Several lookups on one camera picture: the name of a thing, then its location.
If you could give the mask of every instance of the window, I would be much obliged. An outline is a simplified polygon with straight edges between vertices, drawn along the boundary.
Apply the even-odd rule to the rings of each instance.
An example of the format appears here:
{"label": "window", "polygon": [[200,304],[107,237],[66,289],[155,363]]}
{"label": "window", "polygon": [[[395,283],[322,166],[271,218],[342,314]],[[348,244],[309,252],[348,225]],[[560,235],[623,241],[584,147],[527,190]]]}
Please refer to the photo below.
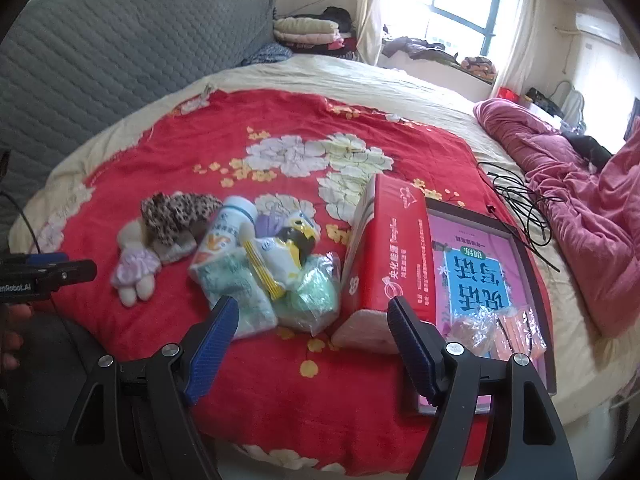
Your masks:
{"label": "window", "polygon": [[[494,50],[492,42],[500,28],[497,21],[501,1],[384,0],[383,19],[393,37],[442,43],[452,55],[487,56]],[[514,1],[505,4],[513,7]]]}

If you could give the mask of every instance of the pink blanket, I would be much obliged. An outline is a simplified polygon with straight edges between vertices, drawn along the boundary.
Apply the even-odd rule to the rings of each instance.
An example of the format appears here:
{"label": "pink blanket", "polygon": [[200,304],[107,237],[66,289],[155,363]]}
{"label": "pink blanket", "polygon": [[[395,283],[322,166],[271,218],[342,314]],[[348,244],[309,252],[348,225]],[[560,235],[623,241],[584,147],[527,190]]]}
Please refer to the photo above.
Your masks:
{"label": "pink blanket", "polygon": [[594,322],[605,336],[623,333],[640,312],[640,121],[602,172],[590,175],[569,142],[524,108],[489,99],[474,113],[532,190],[564,199],[546,202],[544,213]]}

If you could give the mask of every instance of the red box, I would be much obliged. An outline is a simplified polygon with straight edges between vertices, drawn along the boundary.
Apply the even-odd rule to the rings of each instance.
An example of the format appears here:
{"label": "red box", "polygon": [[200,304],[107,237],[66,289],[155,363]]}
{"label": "red box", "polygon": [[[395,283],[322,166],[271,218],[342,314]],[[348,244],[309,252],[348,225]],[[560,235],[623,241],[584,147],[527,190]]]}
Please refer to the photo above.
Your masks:
{"label": "red box", "polygon": [[424,196],[384,174],[372,177],[356,212],[342,275],[336,346],[381,353],[398,349],[386,308],[404,296],[418,318],[435,322],[431,234]]}
{"label": "red box", "polygon": [[513,103],[516,103],[516,104],[518,102],[520,102],[520,96],[518,94],[516,94],[516,92],[514,92],[513,90],[509,90],[505,86],[501,86],[498,89],[498,93],[497,93],[496,97],[498,99],[507,99],[507,101],[511,101]]}

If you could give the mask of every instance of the leopard print fabric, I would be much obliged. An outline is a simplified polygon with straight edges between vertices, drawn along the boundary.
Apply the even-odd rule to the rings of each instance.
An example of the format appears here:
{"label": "leopard print fabric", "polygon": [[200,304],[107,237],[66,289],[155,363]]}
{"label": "leopard print fabric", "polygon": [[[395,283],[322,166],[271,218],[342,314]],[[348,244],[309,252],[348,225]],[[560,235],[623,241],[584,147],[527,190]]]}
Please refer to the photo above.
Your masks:
{"label": "leopard print fabric", "polygon": [[152,235],[171,247],[178,235],[196,222],[208,222],[222,202],[213,195],[156,193],[140,204],[142,218]]}

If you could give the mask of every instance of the red blanket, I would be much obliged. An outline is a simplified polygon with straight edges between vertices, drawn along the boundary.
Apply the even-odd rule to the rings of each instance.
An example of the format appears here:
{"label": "red blanket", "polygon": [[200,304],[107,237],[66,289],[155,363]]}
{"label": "red blanket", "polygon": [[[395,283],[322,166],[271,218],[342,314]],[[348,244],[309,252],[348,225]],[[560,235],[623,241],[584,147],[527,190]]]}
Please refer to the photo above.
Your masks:
{"label": "red blanket", "polygon": [[[116,233],[139,216],[142,199],[181,190],[240,194],[261,211],[302,208],[321,227],[316,251],[344,256],[343,219],[353,215],[362,182],[379,171],[420,179],[430,196],[484,214],[493,205],[512,221],[469,147],[446,131],[315,95],[216,92],[162,118],[87,180],[92,198],[68,220],[61,250],[94,259],[98,277],[61,290],[58,304],[117,359],[149,356],[180,340],[208,306],[187,276],[188,260],[161,271],[150,301],[121,306],[109,281]],[[338,349],[325,335],[280,328],[233,342],[193,415],[204,433],[290,467],[406,472],[432,419],[403,413],[401,398],[398,356]],[[465,465],[478,462],[485,428],[478,417]]]}
{"label": "red blanket", "polygon": [[554,235],[594,322],[603,335],[620,335],[640,313],[640,123],[592,175],[564,137],[524,108],[492,99],[474,111],[531,189],[562,198],[543,203]]}

